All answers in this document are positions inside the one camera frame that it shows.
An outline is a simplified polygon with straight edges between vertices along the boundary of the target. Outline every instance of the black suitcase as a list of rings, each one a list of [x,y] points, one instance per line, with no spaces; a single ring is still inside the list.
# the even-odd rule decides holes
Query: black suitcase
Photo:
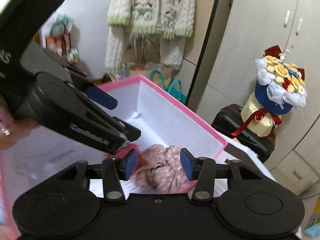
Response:
[[[226,106],[220,110],[211,126],[220,133],[234,138],[231,134],[243,124],[240,112],[241,107],[237,104]],[[270,157],[275,149],[276,135],[273,132],[269,136],[259,137],[246,128],[236,138],[253,150],[262,163]]]

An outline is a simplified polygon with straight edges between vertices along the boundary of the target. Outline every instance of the white knit cardigan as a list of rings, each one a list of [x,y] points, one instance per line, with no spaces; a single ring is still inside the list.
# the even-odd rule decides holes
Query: white knit cardigan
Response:
[[[124,32],[160,37],[161,63],[179,69],[185,38],[193,33],[194,13],[195,0],[111,0],[107,73],[122,67]]]

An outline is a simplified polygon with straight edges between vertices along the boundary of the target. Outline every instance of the green plastic bag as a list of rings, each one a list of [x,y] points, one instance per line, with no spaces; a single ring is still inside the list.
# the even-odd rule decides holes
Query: green plastic bag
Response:
[[[179,102],[183,103],[184,105],[186,104],[187,101],[187,96],[182,94],[182,84],[179,79],[174,79],[170,86],[168,88],[165,87],[164,85],[164,79],[160,71],[158,70],[153,70],[149,74],[149,79],[152,80],[153,74],[158,73],[162,82],[162,88],[164,91],[172,95],[175,99],[177,99]],[[179,84],[179,91],[174,87],[174,85],[178,83]]]

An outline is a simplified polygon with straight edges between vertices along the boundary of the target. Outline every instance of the teal bag handle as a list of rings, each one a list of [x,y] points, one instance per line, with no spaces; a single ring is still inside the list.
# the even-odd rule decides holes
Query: teal bag handle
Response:
[[[177,92],[178,92],[178,96],[176,97],[176,95],[172,95],[172,94],[171,94],[171,90],[174,89],[174,85],[175,85],[175,83],[177,83],[177,82],[179,83],[179,91],[177,91]],[[168,92],[170,95],[172,95],[173,97],[175,97],[178,101],[181,101],[181,95],[182,95],[182,84],[181,84],[181,81],[180,81],[179,79],[174,79],[174,80],[172,81],[172,83],[170,84],[170,86],[168,87],[167,92]]]
[[[158,73],[159,74],[161,82],[162,82],[162,89],[166,90],[163,76],[162,76],[162,74],[161,74],[161,72],[159,70],[155,69],[155,70],[151,71],[150,74],[149,74],[149,79],[152,81],[152,77],[153,77],[154,73]]]

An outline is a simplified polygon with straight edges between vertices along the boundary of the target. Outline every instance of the ribbon bow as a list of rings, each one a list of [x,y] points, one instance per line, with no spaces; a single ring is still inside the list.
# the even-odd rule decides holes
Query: ribbon bow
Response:
[[[281,124],[281,119],[280,119],[277,115],[275,115],[275,114],[267,111],[266,109],[260,108],[260,109],[258,109],[257,111],[255,111],[254,113],[252,113],[252,114],[249,116],[249,118],[248,118],[236,131],[234,131],[234,132],[231,134],[231,136],[235,136],[235,137],[238,136],[238,135],[248,126],[248,124],[249,124],[253,119],[254,119],[255,121],[257,121],[257,122],[261,122],[261,120],[262,120],[262,119],[266,116],[266,114],[268,114],[268,113],[271,114],[272,119],[273,119],[273,125],[272,125],[272,128],[271,128],[269,134],[272,133],[273,130],[274,130],[278,125]]]

